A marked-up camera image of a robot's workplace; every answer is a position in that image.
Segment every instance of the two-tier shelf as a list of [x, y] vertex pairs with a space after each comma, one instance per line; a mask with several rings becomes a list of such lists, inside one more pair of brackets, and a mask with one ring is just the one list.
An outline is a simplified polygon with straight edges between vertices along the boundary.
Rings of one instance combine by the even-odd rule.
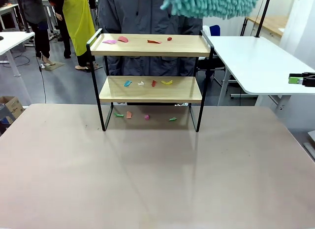
[[[129, 42], [116, 44], [103, 43], [106, 40], [117, 40], [119, 36], [127, 37]], [[148, 43], [147, 40], [162, 41], [162, 44]], [[102, 33], [99, 29], [87, 43], [87, 51], [90, 63], [93, 64], [93, 56], [104, 56], [107, 79], [98, 94], [95, 70], [91, 67], [94, 91], [98, 105], [99, 117], [103, 131], [106, 131], [114, 102], [158, 102], [158, 103], [189, 103], [189, 110], [196, 132], [199, 132], [204, 101], [210, 80], [210, 65], [206, 71], [206, 79], [203, 93], [200, 93], [196, 81], [199, 57], [209, 57], [209, 64], [213, 57], [214, 47], [203, 31], [200, 35], [167, 35], [167, 34], [109, 34]], [[147, 57], [196, 57], [193, 77], [180, 76], [110, 76], [107, 56], [147, 56]], [[124, 83], [130, 80], [132, 84], [124, 87]], [[173, 80], [171, 85], [162, 84], [162, 81]], [[101, 110], [101, 102], [110, 102], [106, 122], [104, 123]], [[198, 121], [196, 123], [191, 108], [192, 103], [200, 104]]]

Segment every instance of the gray jacket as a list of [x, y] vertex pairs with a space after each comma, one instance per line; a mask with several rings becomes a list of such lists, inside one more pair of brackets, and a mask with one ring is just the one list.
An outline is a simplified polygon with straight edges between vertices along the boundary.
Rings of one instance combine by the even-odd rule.
[[[105, 33], [195, 34], [202, 20], [172, 16], [161, 10], [163, 0], [98, 0], [98, 17]], [[110, 75], [190, 76], [195, 58], [108, 57]]]

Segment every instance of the blue paper scrap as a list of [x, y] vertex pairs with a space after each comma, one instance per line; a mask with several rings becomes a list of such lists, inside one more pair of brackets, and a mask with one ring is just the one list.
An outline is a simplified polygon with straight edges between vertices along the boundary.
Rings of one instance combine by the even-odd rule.
[[131, 80], [126, 81], [126, 83], [124, 84], [125, 87], [128, 87], [130, 84], [132, 83]]

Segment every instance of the yellow paper scrap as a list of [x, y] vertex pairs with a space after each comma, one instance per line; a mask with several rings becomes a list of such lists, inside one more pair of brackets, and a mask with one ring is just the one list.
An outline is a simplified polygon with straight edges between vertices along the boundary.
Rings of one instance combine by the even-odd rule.
[[173, 84], [173, 80], [171, 80], [169, 82], [165, 82], [164, 80], [162, 80], [162, 84], [164, 84], [164, 85], [171, 85], [171, 84]]

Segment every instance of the orange paper scrap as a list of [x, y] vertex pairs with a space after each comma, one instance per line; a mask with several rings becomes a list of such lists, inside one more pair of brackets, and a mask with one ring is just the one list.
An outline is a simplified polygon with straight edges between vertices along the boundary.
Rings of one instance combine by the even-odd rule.
[[127, 119], [131, 119], [131, 117], [132, 117], [132, 113], [131, 112], [127, 112]]
[[158, 41], [155, 41], [155, 40], [148, 40], [148, 43], [158, 43], [158, 44], [161, 44], [162, 42], [158, 42]]

